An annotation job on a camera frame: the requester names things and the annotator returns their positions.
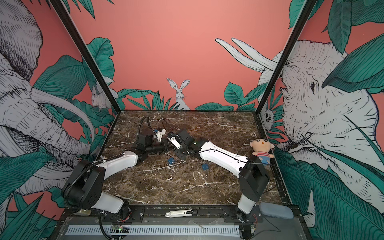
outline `red striped shirt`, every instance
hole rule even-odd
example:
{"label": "red striped shirt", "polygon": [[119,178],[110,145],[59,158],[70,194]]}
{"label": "red striped shirt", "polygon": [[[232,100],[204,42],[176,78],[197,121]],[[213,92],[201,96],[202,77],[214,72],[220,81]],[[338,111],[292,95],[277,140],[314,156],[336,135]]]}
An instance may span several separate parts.
{"label": "red striped shirt", "polygon": [[258,157],[269,157],[269,153],[267,153],[267,152],[257,152],[256,156],[258,156]]}

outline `robotic arm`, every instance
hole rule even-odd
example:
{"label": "robotic arm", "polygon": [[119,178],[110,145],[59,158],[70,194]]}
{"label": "robotic arm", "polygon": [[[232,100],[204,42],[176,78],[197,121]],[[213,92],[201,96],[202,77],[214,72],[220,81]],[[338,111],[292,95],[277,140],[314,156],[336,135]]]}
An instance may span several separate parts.
{"label": "robotic arm", "polygon": [[185,129],[177,133],[170,132],[163,141],[160,138],[154,142],[155,131],[140,132],[140,126],[137,141],[132,149],[94,163],[82,160],[77,164],[62,189],[67,208],[107,211],[115,215],[118,221],[129,217],[130,209],[126,200],[102,191],[104,180],[123,169],[141,163],[148,154],[169,151],[170,143],[174,145],[174,152],[180,159],[185,160],[186,156],[191,155],[211,161],[239,178],[242,191],[237,204],[239,218],[246,218],[269,182],[270,178],[263,164],[254,155],[246,157],[226,151],[207,139],[193,138]]}

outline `table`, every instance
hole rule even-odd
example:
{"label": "table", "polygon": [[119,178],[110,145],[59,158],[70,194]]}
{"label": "table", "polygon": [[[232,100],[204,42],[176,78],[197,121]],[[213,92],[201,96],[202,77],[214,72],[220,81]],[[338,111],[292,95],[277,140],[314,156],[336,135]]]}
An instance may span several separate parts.
{"label": "table", "polygon": [[[195,138],[207,138],[223,149],[244,156],[253,152],[249,143],[260,138],[251,112],[123,111],[102,155],[111,157],[130,148],[144,116],[150,117],[152,128],[162,127],[161,119],[164,119],[176,129],[185,128]],[[167,160],[171,157],[176,162],[168,166]],[[131,204],[237,204],[241,196],[238,179],[221,166],[207,164],[209,170],[203,171],[201,160],[188,156],[182,161],[173,151],[149,155],[143,163],[106,179],[103,190]],[[266,169],[271,178],[267,186],[270,189],[276,180],[270,166]],[[263,194],[260,201],[281,204],[277,188]]]}

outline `brown marble surface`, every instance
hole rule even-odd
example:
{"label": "brown marble surface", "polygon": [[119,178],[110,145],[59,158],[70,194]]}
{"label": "brown marble surface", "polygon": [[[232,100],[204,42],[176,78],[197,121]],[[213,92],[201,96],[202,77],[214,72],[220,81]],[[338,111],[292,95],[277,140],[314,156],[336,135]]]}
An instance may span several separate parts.
{"label": "brown marble surface", "polygon": [[[249,142],[260,136],[252,113],[126,111],[120,114],[102,155],[111,157],[131,147],[144,116],[150,117],[152,128],[162,127],[161,119],[165,119],[176,129],[185,128],[195,138],[205,137],[244,156],[252,153]],[[167,163],[170,157],[176,161],[172,166]],[[238,179],[212,162],[207,164],[209,170],[203,171],[201,160],[188,156],[182,161],[173,151],[149,155],[143,163],[109,177],[103,190],[128,199],[131,204],[237,204],[241,196]],[[271,177],[267,186],[270,189],[276,182],[270,167],[266,169]],[[260,200],[281,203],[277,188],[263,194]]]}

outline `doll face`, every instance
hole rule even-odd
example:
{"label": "doll face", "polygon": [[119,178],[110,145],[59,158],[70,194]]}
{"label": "doll face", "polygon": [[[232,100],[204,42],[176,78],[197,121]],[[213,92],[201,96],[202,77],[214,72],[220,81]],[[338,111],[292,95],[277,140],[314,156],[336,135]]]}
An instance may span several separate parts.
{"label": "doll face", "polygon": [[275,146],[265,139],[256,139],[249,144],[255,152],[269,152]]}

